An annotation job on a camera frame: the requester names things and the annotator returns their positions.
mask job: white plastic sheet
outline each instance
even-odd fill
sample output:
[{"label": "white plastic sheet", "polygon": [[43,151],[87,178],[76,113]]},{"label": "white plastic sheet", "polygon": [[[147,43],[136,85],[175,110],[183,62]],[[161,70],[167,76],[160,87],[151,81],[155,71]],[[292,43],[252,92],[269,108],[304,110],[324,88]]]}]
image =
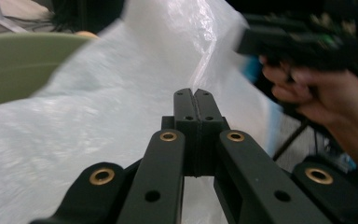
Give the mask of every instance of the white plastic sheet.
[{"label": "white plastic sheet", "polygon": [[[224,0],[128,1],[123,20],[46,88],[0,105],[0,224],[52,215],[94,163],[142,158],[183,88],[210,91],[232,129],[272,149],[277,109],[241,74],[245,58],[233,51],[245,27]],[[183,223],[226,222],[212,181],[186,179]]]}]

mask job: person's arm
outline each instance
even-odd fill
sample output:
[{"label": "person's arm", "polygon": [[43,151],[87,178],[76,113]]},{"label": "person's arm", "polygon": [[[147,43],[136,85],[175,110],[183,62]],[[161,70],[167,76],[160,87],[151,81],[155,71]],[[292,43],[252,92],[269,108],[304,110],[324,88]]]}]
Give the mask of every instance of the person's arm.
[{"label": "person's arm", "polygon": [[357,76],[350,71],[321,72],[301,67],[292,69],[295,82],[287,83],[282,67],[266,64],[263,68],[265,77],[275,84],[274,96],[298,104],[297,111],[323,125],[358,165]]}]

